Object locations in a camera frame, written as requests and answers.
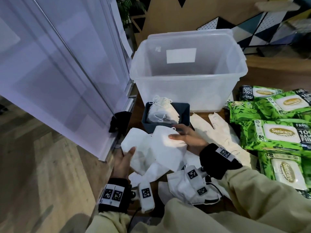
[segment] beige sleeve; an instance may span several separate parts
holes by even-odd
[[[311,232],[311,200],[294,188],[243,167],[222,179],[242,216],[286,232]]]
[[[126,233],[130,216],[120,212],[101,212],[96,215],[86,233]]]

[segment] geometric pattern wall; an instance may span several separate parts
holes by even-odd
[[[234,25],[221,17],[217,17],[199,27],[198,30],[230,28],[233,31],[234,39],[241,48],[263,46],[267,44],[290,44],[293,41],[295,30],[289,27],[286,21],[306,19],[311,15],[311,0],[292,1],[300,6],[299,10],[268,12],[266,16],[266,12],[263,12],[239,25]]]

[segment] person's left hand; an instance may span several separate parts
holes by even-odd
[[[125,178],[128,180],[128,173],[130,171],[130,162],[132,156],[135,153],[135,147],[132,147],[127,153],[123,155],[121,149],[117,149],[117,152],[114,156],[115,165],[113,169],[113,174],[111,178]]]

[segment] person's right hand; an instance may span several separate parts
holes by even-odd
[[[184,124],[174,124],[173,127],[182,129],[178,134],[169,135],[172,140],[184,141],[188,147],[187,150],[199,155],[200,152],[208,145],[208,143],[194,130]]]

